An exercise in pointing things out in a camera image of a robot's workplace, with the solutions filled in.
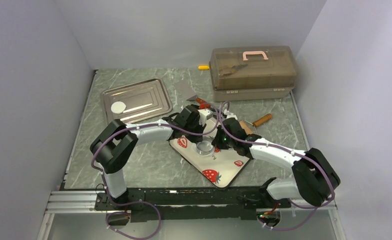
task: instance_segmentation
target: red strawberry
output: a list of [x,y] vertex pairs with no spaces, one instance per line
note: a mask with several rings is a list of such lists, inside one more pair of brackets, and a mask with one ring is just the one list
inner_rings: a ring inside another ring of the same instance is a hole
[[237,167],[240,167],[240,166],[243,166],[244,162],[238,160],[238,161],[235,161],[234,164],[236,164]]
[[220,181],[221,175],[219,175],[219,172],[212,170],[212,169],[206,169],[203,170],[203,175],[207,177],[211,182],[214,184],[218,183]]
[[183,148],[187,148],[187,139],[185,137],[180,137],[179,139],[177,139],[177,143],[178,145],[182,146]]

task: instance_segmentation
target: silver baking tray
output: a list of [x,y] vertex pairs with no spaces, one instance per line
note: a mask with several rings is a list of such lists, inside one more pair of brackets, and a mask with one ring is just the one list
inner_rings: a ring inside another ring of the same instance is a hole
[[[101,93],[101,100],[107,123],[114,119],[120,119],[124,123],[135,123],[172,110],[165,84],[159,78],[108,89]],[[111,106],[116,101],[126,105],[121,114],[111,111]]]

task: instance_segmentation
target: gray wall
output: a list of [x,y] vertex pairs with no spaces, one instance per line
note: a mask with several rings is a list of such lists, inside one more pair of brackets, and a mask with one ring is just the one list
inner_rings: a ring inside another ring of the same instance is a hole
[[297,61],[296,101],[340,175],[348,239],[392,239],[392,0],[328,0]]
[[52,0],[0,0],[0,239],[35,239],[92,70]]
[[297,53],[326,0],[55,0],[91,67],[195,67],[213,48]]

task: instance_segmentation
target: marble table top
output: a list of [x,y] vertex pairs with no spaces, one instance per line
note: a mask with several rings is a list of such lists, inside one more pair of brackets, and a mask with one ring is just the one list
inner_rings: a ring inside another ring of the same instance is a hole
[[[89,150],[90,144],[108,124],[103,115],[101,92],[152,78],[160,78],[164,81],[172,102],[173,110],[165,116],[180,112],[181,106],[195,103],[183,99],[175,89],[174,83],[180,80],[187,81],[200,98],[213,102],[208,70],[200,71],[196,68],[98,70],[68,165],[66,189],[93,189],[102,182],[100,173],[90,166],[92,153]],[[281,99],[232,101],[230,111],[235,113],[239,120],[244,119],[250,122],[271,113],[273,118],[257,129],[258,134],[289,148],[306,149],[290,95]],[[152,122],[161,117],[163,116],[156,116],[138,123]],[[152,142],[136,147],[123,170],[125,182],[131,188],[213,187],[213,184],[198,170],[182,160],[167,141]],[[271,177],[287,178],[290,175],[290,172],[282,168],[255,159],[248,163],[231,186],[259,186]]]

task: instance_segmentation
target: pink handle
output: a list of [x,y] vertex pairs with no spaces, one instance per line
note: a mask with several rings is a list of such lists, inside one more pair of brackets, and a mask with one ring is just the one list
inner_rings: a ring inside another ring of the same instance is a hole
[[247,55],[258,55],[261,54],[263,56],[264,60],[268,60],[268,57],[266,56],[266,53],[264,51],[245,51],[243,53],[243,61],[247,61]]

